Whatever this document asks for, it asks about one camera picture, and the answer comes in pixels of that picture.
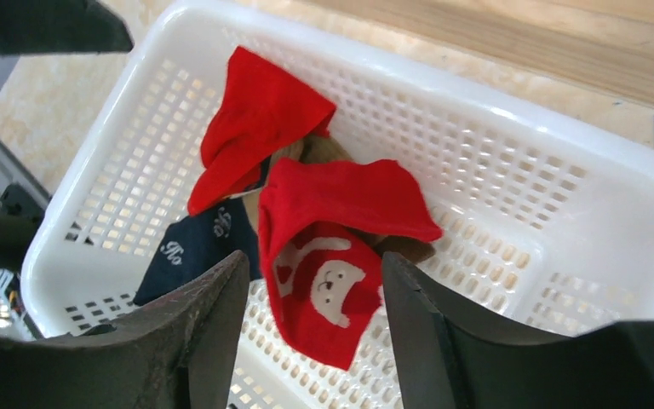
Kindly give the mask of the white plastic basket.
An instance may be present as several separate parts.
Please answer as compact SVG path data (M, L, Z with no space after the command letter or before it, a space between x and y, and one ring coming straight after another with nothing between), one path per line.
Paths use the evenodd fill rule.
M238 47L337 106L352 158L395 159L444 229L422 269L518 322L570 336L654 320L654 150L422 63L228 1L152 26L49 204L22 298L46 337L134 309Z

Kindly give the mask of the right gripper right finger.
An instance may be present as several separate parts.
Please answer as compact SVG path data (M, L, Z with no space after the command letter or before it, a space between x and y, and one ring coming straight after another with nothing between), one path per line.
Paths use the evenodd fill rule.
M521 324L382 258L387 318L407 408L654 408L654 321L579 337Z

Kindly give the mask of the red sock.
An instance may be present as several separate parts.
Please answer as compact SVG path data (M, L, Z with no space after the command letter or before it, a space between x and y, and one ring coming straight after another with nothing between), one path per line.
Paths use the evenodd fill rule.
M283 68L238 46L227 63L222 103L200 147L204 173L187 202L195 216L263 186L278 150L326 137L336 105Z
M352 364L381 306L382 260L363 233L431 243L442 229L398 162L279 160L258 203L261 271L280 336L327 366Z

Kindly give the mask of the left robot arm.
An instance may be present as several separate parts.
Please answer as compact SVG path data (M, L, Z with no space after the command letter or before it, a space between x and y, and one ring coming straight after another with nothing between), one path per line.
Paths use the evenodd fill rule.
M0 56L127 53L123 20L99 1L0 1ZM20 269L40 219L0 211L0 268Z

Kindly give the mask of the wooden hanger stand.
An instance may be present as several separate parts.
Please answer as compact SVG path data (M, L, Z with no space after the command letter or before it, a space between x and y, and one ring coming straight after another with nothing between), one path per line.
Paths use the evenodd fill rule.
M320 1L654 107L654 1Z

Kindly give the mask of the navy santa sock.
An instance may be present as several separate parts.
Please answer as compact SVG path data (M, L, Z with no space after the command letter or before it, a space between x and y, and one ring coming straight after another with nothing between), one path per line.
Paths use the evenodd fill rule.
M234 251L249 259L250 278L262 278L258 240L242 199L227 199L170 224L135 293L143 306L196 279Z

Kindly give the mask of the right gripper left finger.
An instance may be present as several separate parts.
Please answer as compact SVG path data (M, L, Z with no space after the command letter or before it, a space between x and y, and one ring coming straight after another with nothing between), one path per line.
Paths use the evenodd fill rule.
M249 285L236 251L82 335L0 337L0 408L224 408Z

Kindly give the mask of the tan brown sock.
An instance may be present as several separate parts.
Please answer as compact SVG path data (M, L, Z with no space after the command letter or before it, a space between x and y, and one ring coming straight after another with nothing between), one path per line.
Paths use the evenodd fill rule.
M323 164L336 160L353 161L349 153L337 141L315 135L309 135L275 152L267 161L268 169L270 170L280 158L295 158L305 164ZM250 226L255 233L258 230L258 202L262 190L262 187L258 187L241 197ZM349 231L361 238L379 256L385 252L397 252L408 261L417 264L435 255L435 249L431 244L416 239L377 235L353 228L349 228Z

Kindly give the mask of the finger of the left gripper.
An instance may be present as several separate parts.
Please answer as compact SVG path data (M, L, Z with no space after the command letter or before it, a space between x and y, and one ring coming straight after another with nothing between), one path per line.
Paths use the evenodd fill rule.
M128 53L125 22L99 1L0 1L0 55Z

